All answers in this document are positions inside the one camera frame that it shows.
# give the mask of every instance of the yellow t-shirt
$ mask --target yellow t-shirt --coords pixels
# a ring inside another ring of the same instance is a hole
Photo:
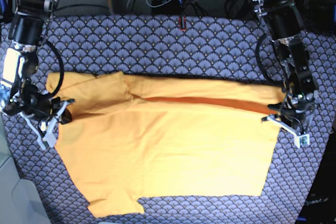
[[[52,91],[59,74],[50,74]],[[141,197],[259,196],[280,88],[231,81],[66,73],[76,99],[55,146],[95,217],[144,213]]]

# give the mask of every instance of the patterned fabric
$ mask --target patterned fabric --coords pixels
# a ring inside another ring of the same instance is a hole
[[[264,33],[259,24],[190,17],[188,30],[182,32],[176,21],[167,16],[63,17],[52,23],[49,40],[61,52],[66,71],[103,74],[121,70],[264,81],[254,56],[257,39]],[[2,31],[2,55],[8,47],[7,33],[8,26]],[[14,116],[4,120],[20,176],[35,183],[52,223],[294,223],[319,168],[336,106],[335,38],[304,33],[303,41],[320,85],[311,145],[297,149],[291,135],[280,131],[261,197],[142,198],[139,203],[145,215],[94,219],[56,151],[42,152],[35,135]],[[270,43],[264,43],[260,54],[270,75],[280,80]],[[39,60],[33,81],[43,89],[48,72],[59,67],[46,47],[39,51]]]

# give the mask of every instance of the t-shirt sleeve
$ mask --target t-shirt sleeve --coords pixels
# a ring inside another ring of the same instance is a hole
[[[88,209],[95,218],[129,213],[144,214],[144,209],[137,202],[137,198],[121,190],[114,192],[108,199],[99,199],[90,202]]]

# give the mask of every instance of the electronic equipment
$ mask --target electronic equipment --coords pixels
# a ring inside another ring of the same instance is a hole
[[[112,1],[108,1],[112,13]],[[166,5],[173,0],[157,0],[152,8]],[[181,29],[185,29],[183,9],[186,5],[197,5],[198,0],[178,0],[181,10]],[[303,22],[293,0],[250,0],[253,12],[267,25],[274,42],[276,56],[283,68],[285,98],[280,104],[271,104],[274,115],[263,118],[283,127],[295,137],[295,145],[309,144],[309,125],[317,107],[318,85],[309,69],[309,56],[300,38]],[[59,0],[17,0],[17,10],[12,21],[8,39],[11,46],[7,51],[5,66],[0,81],[0,108],[11,116],[20,114],[38,136],[38,143],[45,148],[56,142],[52,129],[60,121],[71,121],[66,106],[73,100],[61,101],[54,98],[59,91],[64,69],[56,48],[46,40],[48,24],[54,16]],[[60,64],[60,81],[53,93],[41,94],[31,83],[31,76],[38,67],[37,49],[46,43]],[[35,128],[31,120],[38,122]]]

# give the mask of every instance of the fan pattern tablecloth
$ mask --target fan pattern tablecloth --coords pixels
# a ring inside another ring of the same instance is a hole
[[[177,18],[168,16],[62,17],[51,24],[48,39],[60,51],[66,71],[103,74],[121,70],[264,81],[255,59],[257,40],[264,33],[257,22],[189,17],[187,25],[187,31],[180,31]],[[8,29],[5,26],[2,30],[2,56],[8,47]],[[4,117],[19,174],[34,182],[52,223],[294,223],[319,168],[336,105],[335,38],[306,32],[302,36],[320,85],[319,107],[310,128],[311,145],[297,149],[291,135],[280,131],[260,197],[141,198],[144,215],[95,219],[57,152],[40,150],[34,133],[21,118]],[[40,68],[33,81],[43,89],[48,73],[59,67],[46,46],[38,55]],[[260,55],[272,78],[281,80],[269,41],[262,45]]]

